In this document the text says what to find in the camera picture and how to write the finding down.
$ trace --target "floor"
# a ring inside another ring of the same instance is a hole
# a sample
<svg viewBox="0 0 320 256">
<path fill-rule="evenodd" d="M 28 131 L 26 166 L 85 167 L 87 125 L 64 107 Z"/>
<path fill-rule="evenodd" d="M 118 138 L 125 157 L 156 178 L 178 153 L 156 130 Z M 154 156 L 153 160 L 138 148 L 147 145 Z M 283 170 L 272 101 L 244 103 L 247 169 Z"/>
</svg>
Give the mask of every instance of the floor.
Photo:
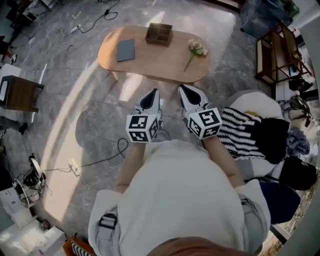
<svg viewBox="0 0 320 256">
<path fill-rule="evenodd" d="M 67 168 L 71 158 L 81 166 L 117 153 L 118 139 L 127 137 L 127 114 L 135 101 L 152 88 L 158 88 L 163 99 L 164 128 L 173 138 L 199 143 L 182 121 L 177 85 L 136 74 L 121 74 L 116 83 L 99 66 L 100 45 L 117 27 L 162 22 L 206 40 L 211 52 L 210 70 L 195 86 L 214 106 L 224 106 L 228 97 L 241 90 L 258 89 L 270 94 L 269 88 L 254 78 L 255 39 L 240 31 L 236 12 L 201 0 L 121 0 L 114 7 L 117 18 L 100 19 L 88 33 L 76 31 L 63 36 L 61 29 L 67 34 L 78 24 L 83 30 L 89 29 L 112 4 L 94 0 L 63 2 L 13 42 L 13 46 L 19 46 L 28 41 L 28 36 L 35 37 L 31 44 L 15 50 L 15 66 L 22 69 L 22 78 L 38 82 L 46 66 L 41 82 L 45 88 L 37 99 L 39 113 L 33 116 L 33 122 L 28 113 L 1 113 L 29 122 L 25 135 L 7 130 L 3 137 L 13 177 L 29 169 L 28 156 L 32 153 L 44 170 Z M 84 167 L 83 179 L 98 190 L 112 189 L 123 160 L 117 156 Z M 72 172 L 47 171 L 46 176 L 51 192 L 44 191 L 36 213 L 68 235 L 86 232 L 96 192 Z"/>
</svg>

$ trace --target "striped cloth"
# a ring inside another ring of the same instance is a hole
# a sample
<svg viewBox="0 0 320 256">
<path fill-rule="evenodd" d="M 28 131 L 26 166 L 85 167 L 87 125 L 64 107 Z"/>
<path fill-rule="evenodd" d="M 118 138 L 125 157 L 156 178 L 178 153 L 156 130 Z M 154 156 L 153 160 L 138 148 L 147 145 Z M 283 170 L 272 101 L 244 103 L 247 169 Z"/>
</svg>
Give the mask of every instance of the striped cloth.
<svg viewBox="0 0 320 256">
<path fill-rule="evenodd" d="M 91 253 L 87 252 L 86 250 L 82 249 L 73 240 L 71 240 L 71 247 L 72 247 L 72 252 L 76 256 L 94 256 L 93 254 L 91 254 Z"/>
<path fill-rule="evenodd" d="M 217 136 L 235 160 L 266 159 L 256 146 L 256 134 L 262 120 L 260 116 L 226 107 L 221 119 L 222 126 Z"/>
</svg>

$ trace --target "notebook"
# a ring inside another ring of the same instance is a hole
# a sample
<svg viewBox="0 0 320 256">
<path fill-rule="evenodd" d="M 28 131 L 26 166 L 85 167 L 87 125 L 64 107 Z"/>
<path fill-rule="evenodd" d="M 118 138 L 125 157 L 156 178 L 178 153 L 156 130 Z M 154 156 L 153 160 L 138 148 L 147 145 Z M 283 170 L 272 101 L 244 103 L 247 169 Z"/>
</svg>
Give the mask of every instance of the notebook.
<svg viewBox="0 0 320 256">
<path fill-rule="evenodd" d="M 135 58 L 135 40 L 119 41 L 117 45 L 116 60 L 118 62 L 133 60 Z"/>
</svg>

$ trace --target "flower stem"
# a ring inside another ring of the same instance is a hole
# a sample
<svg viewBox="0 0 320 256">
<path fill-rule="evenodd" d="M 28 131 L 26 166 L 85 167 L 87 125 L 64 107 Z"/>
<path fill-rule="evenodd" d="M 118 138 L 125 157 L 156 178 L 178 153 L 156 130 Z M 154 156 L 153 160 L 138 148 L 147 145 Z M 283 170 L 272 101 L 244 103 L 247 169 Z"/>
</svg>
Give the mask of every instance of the flower stem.
<svg viewBox="0 0 320 256">
<path fill-rule="evenodd" d="M 192 59 L 194 58 L 194 56 L 195 56 L 195 55 L 194 55 L 194 53 L 193 53 L 193 52 L 191 52 L 189 62 L 188 62 L 188 64 L 185 66 L 185 69 L 184 69 L 184 71 L 183 71 L 183 72 L 186 72 L 187 67 L 189 66 L 189 64 L 190 64 L 190 62 L 192 61 Z"/>
</svg>

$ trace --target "oval wooden table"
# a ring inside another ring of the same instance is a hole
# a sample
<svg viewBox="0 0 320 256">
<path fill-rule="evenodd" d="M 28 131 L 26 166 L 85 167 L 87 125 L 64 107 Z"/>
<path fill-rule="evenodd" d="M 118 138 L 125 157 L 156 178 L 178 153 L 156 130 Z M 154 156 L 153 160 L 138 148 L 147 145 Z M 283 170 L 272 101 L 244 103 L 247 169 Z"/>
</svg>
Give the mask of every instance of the oval wooden table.
<svg viewBox="0 0 320 256">
<path fill-rule="evenodd" d="M 173 30 L 170 45 L 162 46 L 146 42 L 147 29 L 142 26 L 124 26 L 109 33 L 99 50 L 99 64 L 114 75 L 114 72 L 135 73 L 174 84 L 192 84 L 206 75 L 210 65 L 209 52 L 207 56 L 195 56 L 184 72 L 191 54 L 188 40 L 198 40 L 209 50 L 200 37 Z M 128 39 L 135 40 L 134 59 L 117 62 L 117 44 Z"/>
</svg>

